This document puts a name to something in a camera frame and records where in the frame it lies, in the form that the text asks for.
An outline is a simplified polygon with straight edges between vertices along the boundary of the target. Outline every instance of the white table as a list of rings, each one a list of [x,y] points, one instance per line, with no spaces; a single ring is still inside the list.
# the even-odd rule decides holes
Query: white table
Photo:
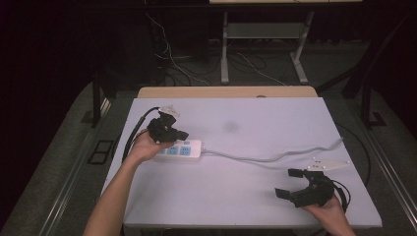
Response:
[[[176,129],[207,149],[259,158],[288,150],[328,147],[339,138],[319,97],[137,98],[132,104],[104,188],[121,164],[124,145],[139,118],[154,106],[174,105]],[[142,128],[157,117],[149,115]],[[270,164],[247,163],[212,154],[199,162],[151,160],[135,175],[124,224],[141,228],[311,228],[319,224],[274,188],[297,191],[306,179],[288,168],[305,169],[312,157],[351,160],[344,145],[331,151],[286,156]],[[347,218],[355,228],[381,227],[381,218],[354,165],[326,172],[352,195]]]

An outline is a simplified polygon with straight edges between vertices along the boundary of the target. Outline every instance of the power strip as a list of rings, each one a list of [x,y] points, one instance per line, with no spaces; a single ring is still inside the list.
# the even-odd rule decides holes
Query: power strip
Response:
[[[203,143],[199,140],[176,141],[174,146],[163,149],[154,159],[197,161],[202,154]]]

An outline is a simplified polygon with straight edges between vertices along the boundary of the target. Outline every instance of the right hand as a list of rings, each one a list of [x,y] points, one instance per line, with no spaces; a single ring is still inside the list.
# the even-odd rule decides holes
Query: right hand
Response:
[[[303,206],[302,209],[311,213],[331,235],[355,236],[336,195],[324,206],[310,205]]]

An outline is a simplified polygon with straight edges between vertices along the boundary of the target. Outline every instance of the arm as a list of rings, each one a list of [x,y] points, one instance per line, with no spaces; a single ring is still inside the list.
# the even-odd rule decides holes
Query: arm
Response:
[[[95,205],[84,235],[119,235],[123,224],[130,187],[138,166],[172,143],[156,144],[147,131],[142,131],[116,175]]]
[[[310,205],[303,206],[303,209],[311,213],[331,235],[355,236],[335,195],[324,206]]]

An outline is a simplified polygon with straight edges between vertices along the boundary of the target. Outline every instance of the wire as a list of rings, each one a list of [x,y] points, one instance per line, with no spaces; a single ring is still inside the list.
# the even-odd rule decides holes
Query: wire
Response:
[[[333,150],[338,145],[340,145],[342,141],[343,141],[343,138],[340,138],[336,142],[334,142],[334,144],[332,144],[330,147],[313,147],[313,148],[304,149],[304,150],[291,150],[291,151],[287,151],[287,152],[278,154],[276,157],[269,158],[269,159],[259,159],[259,158],[253,158],[253,157],[245,157],[245,156],[235,156],[235,155],[231,155],[231,154],[227,154],[227,153],[223,153],[223,152],[219,152],[219,151],[215,151],[215,150],[208,150],[208,149],[203,150],[202,153],[211,153],[211,154],[221,155],[223,157],[227,157],[227,158],[231,158],[231,159],[235,159],[235,160],[241,160],[241,161],[273,162],[273,161],[277,161],[277,160],[282,159],[286,155],[304,154],[304,153],[312,152],[314,150]]]
[[[133,129],[128,141],[126,142],[125,145],[125,151],[123,152],[123,157],[122,157],[122,162],[125,160],[125,158],[128,156],[129,150],[135,140],[135,136],[138,133],[139,128],[141,128],[142,124],[145,121],[145,118],[147,118],[148,114],[150,114],[152,111],[159,109],[159,107],[154,107],[151,108],[149,111],[147,111],[147,113],[145,113],[144,116],[141,117],[141,119],[139,119],[138,124],[135,126],[135,128]]]
[[[191,81],[188,77],[186,77],[188,79],[188,84],[184,84],[182,83],[178,78],[176,78],[174,75],[170,75],[168,73],[165,73],[165,75],[169,78],[171,78],[171,80],[174,82],[174,86],[175,86],[175,82],[178,82],[179,84],[181,84],[184,87],[190,87],[191,86]]]
[[[159,26],[161,29],[162,29],[162,34],[163,34],[163,38],[164,38],[164,40],[165,40],[165,42],[166,42],[166,49],[165,49],[165,51],[163,52],[163,53],[166,53],[166,52],[168,52],[168,57],[169,57],[169,59],[171,59],[171,62],[172,62],[172,64],[176,67],[176,68],[178,68],[178,70],[180,70],[182,73],[184,73],[184,75],[186,75],[188,78],[190,78],[190,79],[193,79],[193,80],[195,80],[195,81],[197,81],[197,82],[200,82],[200,83],[203,83],[203,84],[205,84],[206,86],[210,86],[210,83],[208,83],[207,81],[205,81],[205,80],[200,80],[200,79],[197,79],[196,77],[193,77],[193,76],[191,76],[191,75],[189,75],[187,72],[185,72],[183,69],[181,69],[181,67],[180,66],[178,66],[177,65],[177,63],[175,62],[175,60],[174,60],[174,58],[173,58],[173,56],[172,56],[172,48],[171,48],[171,44],[168,42],[168,39],[166,38],[166,34],[165,34],[165,28],[162,26],[162,25],[160,25],[156,20],[154,20],[148,13],[146,13],[146,16],[153,22],[153,23],[155,23],[157,26]]]
[[[189,77],[190,79],[193,79],[193,80],[195,80],[195,81],[197,81],[197,82],[201,82],[201,83],[203,83],[203,84],[205,84],[206,86],[210,86],[210,84],[207,82],[207,81],[204,81],[204,80],[199,80],[199,79],[197,79],[197,78],[195,78],[195,77],[193,77],[193,76],[190,76],[187,72],[185,72],[183,69],[181,69],[181,67],[179,67],[178,65],[177,65],[177,63],[175,63],[175,61],[174,61],[174,59],[172,58],[172,50],[171,50],[171,45],[170,44],[168,44],[168,55],[169,55],[169,58],[171,58],[171,61],[172,61],[172,64],[178,69],[178,70],[180,70],[182,73],[184,73],[184,75],[186,75],[187,77]]]
[[[283,82],[281,82],[281,81],[279,81],[279,80],[277,80],[277,79],[275,79],[275,78],[272,78],[272,77],[270,77],[270,76],[267,76],[266,74],[264,74],[264,73],[262,73],[262,72],[260,72],[244,55],[242,55],[242,54],[240,54],[239,52],[237,52],[237,54],[239,55],[239,56],[241,56],[241,57],[243,57],[243,59],[245,59],[248,63],[249,63],[249,65],[251,65],[252,66],[252,68],[256,71],[256,72],[258,72],[258,74],[260,74],[261,76],[264,76],[264,77],[266,77],[266,78],[268,78],[268,79],[271,79],[271,80],[273,80],[273,81],[276,81],[276,82],[278,82],[278,83],[280,83],[280,84],[282,84],[283,86],[286,86],[286,84],[284,84]]]
[[[349,134],[351,134],[361,145],[362,149],[365,152],[366,155],[366,159],[368,161],[368,173],[366,175],[365,181],[364,181],[364,185],[368,186],[369,183],[369,179],[371,178],[371,170],[372,170],[372,165],[371,165],[371,157],[369,155],[368,150],[365,147],[365,144],[361,141],[361,139],[359,139],[359,137],[357,135],[355,135],[355,133],[353,133],[351,130],[349,130],[348,128],[346,128],[345,126],[342,126],[341,124],[334,122],[334,124],[342,129],[344,129],[345,131],[347,131]]]
[[[347,196],[349,197],[349,200],[346,203],[347,204],[346,207],[348,207],[350,205],[350,200],[352,199],[352,196],[350,195],[349,190],[346,188],[346,186],[342,185],[340,182],[335,181],[335,180],[331,180],[331,181],[334,182],[334,183],[336,183],[336,184],[338,184],[338,185],[340,185],[341,187],[343,187],[344,190],[346,190]]]

